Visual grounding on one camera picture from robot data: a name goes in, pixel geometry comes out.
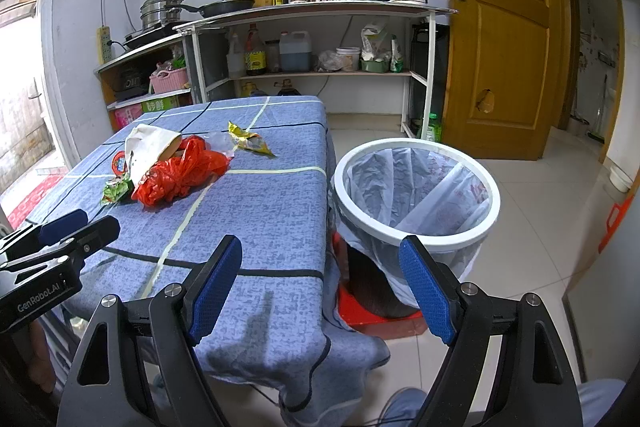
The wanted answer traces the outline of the blue liquid jug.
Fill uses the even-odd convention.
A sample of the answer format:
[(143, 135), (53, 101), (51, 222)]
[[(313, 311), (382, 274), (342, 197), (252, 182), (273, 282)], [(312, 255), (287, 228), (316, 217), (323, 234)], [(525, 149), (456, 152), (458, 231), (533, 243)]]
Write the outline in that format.
[(306, 30), (282, 31), (279, 40), (280, 66), (283, 72), (311, 70), (311, 38)]

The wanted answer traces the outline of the blue checked tablecloth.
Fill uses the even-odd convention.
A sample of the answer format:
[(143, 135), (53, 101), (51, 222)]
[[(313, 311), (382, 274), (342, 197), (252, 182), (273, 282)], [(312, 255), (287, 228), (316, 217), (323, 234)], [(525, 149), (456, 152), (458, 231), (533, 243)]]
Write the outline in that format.
[(228, 171), (186, 197), (156, 208), (104, 206), (119, 131), (52, 188), (29, 213), (44, 223), (75, 209), (115, 217), (118, 239), (92, 255), (80, 293), (66, 301), (90, 317), (100, 298), (153, 295), (186, 277), (226, 235), (242, 265), (213, 332), (195, 349), (210, 376), (276, 389), (289, 426), (339, 426), (358, 407), (371, 369), (390, 352), (337, 315), (340, 270), (331, 248), (328, 188), (335, 154), (323, 103), (312, 95), (234, 98), (143, 117), (145, 124), (213, 139), (230, 124), (255, 132), (268, 155), (235, 150)]

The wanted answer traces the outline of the orange container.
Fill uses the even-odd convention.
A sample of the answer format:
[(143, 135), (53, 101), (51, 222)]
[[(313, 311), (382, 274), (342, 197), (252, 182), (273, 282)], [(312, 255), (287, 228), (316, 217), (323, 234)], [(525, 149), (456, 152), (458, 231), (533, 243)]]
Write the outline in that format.
[(630, 194), (623, 202), (621, 202), (620, 204), (616, 202), (616, 204), (612, 206), (611, 211), (605, 221), (605, 234), (600, 240), (598, 246), (599, 254), (601, 254), (602, 251), (604, 251), (606, 245), (610, 243), (610, 240), (612, 239), (616, 230), (620, 227), (620, 224), (624, 220), (624, 217), (626, 216), (626, 213), (630, 208), (633, 200), (634, 195)]

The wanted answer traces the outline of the black frying pan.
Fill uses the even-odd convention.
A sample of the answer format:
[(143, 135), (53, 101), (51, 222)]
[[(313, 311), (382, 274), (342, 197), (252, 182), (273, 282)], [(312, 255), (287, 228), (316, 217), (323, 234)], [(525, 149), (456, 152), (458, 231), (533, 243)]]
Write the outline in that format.
[(175, 4), (175, 8), (186, 10), (190, 13), (198, 13), (203, 18), (249, 10), (253, 6), (254, 0), (222, 0), (201, 6), (192, 6), (184, 3)]

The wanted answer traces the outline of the red plastic bag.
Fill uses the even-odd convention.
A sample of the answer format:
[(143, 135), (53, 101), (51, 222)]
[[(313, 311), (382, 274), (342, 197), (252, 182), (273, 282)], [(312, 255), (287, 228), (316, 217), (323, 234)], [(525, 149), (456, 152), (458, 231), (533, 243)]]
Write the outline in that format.
[(211, 150), (199, 136), (183, 139), (180, 155), (157, 161), (142, 176), (131, 198), (143, 206), (155, 207), (188, 195), (192, 188), (218, 179), (229, 169), (230, 158)]

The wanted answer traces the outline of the green snack wrapper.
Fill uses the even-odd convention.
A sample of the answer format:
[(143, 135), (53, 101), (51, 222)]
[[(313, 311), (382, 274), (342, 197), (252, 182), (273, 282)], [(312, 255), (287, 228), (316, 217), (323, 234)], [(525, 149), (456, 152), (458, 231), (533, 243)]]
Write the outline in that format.
[(113, 205), (123, 198), (128, 198), (134, 191), (134, 184), (129, 176), (118, 176), (117, 178), (108, 180), (104, 186), (101, 204)]

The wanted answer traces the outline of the wooden side cabinet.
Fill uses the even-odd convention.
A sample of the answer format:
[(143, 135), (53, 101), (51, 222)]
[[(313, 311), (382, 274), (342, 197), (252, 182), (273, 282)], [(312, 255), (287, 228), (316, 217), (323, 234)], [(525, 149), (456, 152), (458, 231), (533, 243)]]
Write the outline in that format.
[(152, 75), (160, 72), (162, 66), (175, 61), (186, 66), (185, 56), (183, 38), (175, 34), (120, 54), (94, 71), (113, 131), (122, 129), (145, 112), (194, 102), (191, 80), (185, 68), (180, 83), (167, 81), (160, 92), (152, 85)]

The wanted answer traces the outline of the yellow snack wrapper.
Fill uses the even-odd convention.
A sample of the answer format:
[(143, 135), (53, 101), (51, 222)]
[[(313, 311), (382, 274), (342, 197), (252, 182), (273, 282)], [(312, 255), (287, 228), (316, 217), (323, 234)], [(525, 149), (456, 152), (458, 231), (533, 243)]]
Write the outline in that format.
[(243, 129), (237, 124), (233, 124), (232, 121), (228, 122), (228, 133), (237, 148), (259, 155), (274, 157), (272, 150), (258, 133)]

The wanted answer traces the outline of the wooden door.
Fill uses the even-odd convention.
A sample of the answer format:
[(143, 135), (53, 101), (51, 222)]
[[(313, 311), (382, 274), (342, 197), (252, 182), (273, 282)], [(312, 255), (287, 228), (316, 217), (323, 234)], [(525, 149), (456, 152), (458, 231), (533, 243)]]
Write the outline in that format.
[(544, 153), (562, 55), (561, 0), (450, 0), (445, 143), (476, 158)]

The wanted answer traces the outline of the white metal shelf rack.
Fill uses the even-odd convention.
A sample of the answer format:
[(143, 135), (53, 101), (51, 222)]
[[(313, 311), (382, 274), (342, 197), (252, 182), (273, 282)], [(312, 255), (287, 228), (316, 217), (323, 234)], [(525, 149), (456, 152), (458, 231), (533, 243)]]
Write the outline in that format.
[(439, 8), (425, 3), (406, 3), (391, 1), (347, 0), (335, 2), (303, 2), (262, 6), (261, 8), (230, 12), (213, 17), (191, 20), (178, 25), (176, 31), (184, 38), (192, 40), (194, 64), (200, 97), (206, 98), (208, 88), (205, 84), (202, 52), (198, 36), (205, 31), (223, 31), (238, 29), (250, 24), (267, 24), (278, 29), (311, 28), (312, 45), (316, 50), (326, 50), (331, 44), (353, 43), (356, 38), (356, 23), (387, 20), (393, 28), (402, 31), (400, 47), (402, 56), (411, 61), (411, 38), (414, 25), (427, 26), (426, 73), (424, 75), (410, 68), (398, 72), (402, 84), (402, 103), (400, 130), (409, 138), (415, 134), (410, 128), (409, 109), (412, 100), (411, 81), (421, 83), (425, 89), (420, 139), (426, 137), (433, 96), (436, 54), (436, 18), (456, 14), (455, 9)]

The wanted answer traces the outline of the soy sauce bottle on shelf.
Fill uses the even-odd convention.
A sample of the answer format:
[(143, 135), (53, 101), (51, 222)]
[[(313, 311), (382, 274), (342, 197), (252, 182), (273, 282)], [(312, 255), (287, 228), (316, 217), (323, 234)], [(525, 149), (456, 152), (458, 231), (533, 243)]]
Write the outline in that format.
[(267, 53), (257, 25), (250, 24), (245, 41), (245, 72), (249, 76), (263, 74), (267, 70)]

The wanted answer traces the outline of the steel steamer pot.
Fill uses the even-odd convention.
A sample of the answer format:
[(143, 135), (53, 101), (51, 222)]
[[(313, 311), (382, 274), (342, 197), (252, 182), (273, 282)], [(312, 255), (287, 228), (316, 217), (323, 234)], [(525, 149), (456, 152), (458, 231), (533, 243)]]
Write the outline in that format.
[(145, 0), (140, 8), (142, 29), (147, 30), (157, 25), (168, 25), (178, 22), (184, 0)]

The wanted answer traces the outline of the white trash bin with liner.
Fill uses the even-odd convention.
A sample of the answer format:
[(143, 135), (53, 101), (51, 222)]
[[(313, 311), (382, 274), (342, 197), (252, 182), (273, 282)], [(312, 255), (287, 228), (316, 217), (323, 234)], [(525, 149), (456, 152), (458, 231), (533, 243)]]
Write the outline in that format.
[(374, 140), (347, 152), (335, 167), (331, 196), (337, 232), (411, 308), (418, 304), (400, 269), (400, 242), (418, 236), (463, 281), (501, 208), (497, 182), (476, 159), (409, 138)]

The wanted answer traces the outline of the white paper bag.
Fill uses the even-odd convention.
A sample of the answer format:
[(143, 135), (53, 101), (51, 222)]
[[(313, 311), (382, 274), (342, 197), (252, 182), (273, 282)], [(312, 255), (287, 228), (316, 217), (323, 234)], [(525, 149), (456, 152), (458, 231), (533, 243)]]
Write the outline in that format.
[(174, 155), (182, 141), (179, 132), (149, 124), (137, 124), (125, 140), (125, 160), (129, 179), (138, 186), (157, 161)]

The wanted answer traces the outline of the pink plastic basket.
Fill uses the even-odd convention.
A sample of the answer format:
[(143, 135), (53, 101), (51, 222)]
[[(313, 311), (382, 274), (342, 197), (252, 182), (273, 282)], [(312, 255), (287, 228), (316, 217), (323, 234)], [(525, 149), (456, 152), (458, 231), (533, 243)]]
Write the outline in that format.
[(188, 73), (185, 68), (162, 69), (153, 72), (150, 83), (154, 93), (162, 94), (190, 87)]

